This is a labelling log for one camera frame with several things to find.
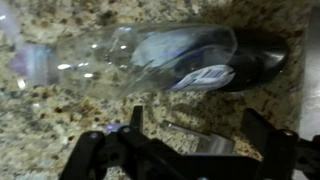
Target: countertop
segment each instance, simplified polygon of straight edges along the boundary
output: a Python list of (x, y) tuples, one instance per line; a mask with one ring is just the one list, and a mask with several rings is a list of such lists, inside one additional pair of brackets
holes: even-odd
[[(248, 91), (144, 93), (115, 102), (58, 86), (19, 90), (17, 77), (8, 69), (14, 52), (1, 35), (1, 179), (57, 179), (81, 133), (129, 121), (137, 104), (145, 107), (144, 134), (180, 153), (194, 151), (198, 139), (163, 130), (159, 126), (163, 120), (230, 137), (237, 142), (235, 152), (257, 159), (260, 155), (239, 130), (245, 108), (256, 109), (277, 128), (299, 129), (309, 0), (14, 0), (10, 4), (30, 42), (53, 43), (120, 22), (202, 22), (277, 32), (287, 39), (291, 53), (272, 83)], [(117, 168), (108, 174), (110, 179), (123, 176)]]

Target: bottle label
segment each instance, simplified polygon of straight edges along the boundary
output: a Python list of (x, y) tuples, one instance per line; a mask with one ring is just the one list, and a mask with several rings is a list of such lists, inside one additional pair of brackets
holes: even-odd
[(234, 75), (233, 68), (229, 66), (209, 66), (188, 74), (168, 90), (214, 90), (228, 84), (233, 79)]

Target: plastic bottle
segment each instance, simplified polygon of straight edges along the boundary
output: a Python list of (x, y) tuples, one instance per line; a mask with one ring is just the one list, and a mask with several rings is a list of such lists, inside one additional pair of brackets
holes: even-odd
[[(10, 18), (0, 27), (16, 23), (3, 12)], [(11, 32), (12, 70), (29, 84), (111, 99), (137, 91), (243, 90), (273, 79), (288, 52), (277, 35), (216, 25), (113, 25), (54, 45), (24, 43)]]

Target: clear plastic bottle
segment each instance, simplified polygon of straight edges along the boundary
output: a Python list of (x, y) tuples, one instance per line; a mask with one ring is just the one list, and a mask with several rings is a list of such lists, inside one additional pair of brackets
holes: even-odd
[(3, 12), (0, 28), (15, 28), (2, 28), (14, 37), (13, 71), (31, 85), (59, 84), (99, 98), (242, 90), (278, 74), (288, 50), (270, 33), (203, 24), (113, 25), (54, 45), (28, 44), (12, 33), (19, 31), (11, 12)]

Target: speckled granite surface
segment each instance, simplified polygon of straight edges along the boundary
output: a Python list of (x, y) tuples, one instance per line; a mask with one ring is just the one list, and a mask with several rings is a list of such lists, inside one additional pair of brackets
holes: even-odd
[[(236, 152), (254, 158), (259, 155), (239, 131), (244, 108), (255, 108), (278, 128), (299, 127), (308, 0), (11, 0), (10, 4), (32, 42), (51, 43), (117, 22), (205, 22), (278, 32), (288, 39), (291, 55), (272, 83), (246, 92), (136, 94), (110, 102), (59, 87), (18, 91), (16, 77), (7, 69), (12, 48), (1, 36), (1, 179), (57, 179), (82, 132), (128, 121), (135, 104), (145, 106), (144, 133), (181, 153), (194, 151), (197, 138), (164, 131), (158, 122), (167, 119), (218, 132), (237, 141)], [(123, 174), (115, 168), (109, 177), (121, 179)]]

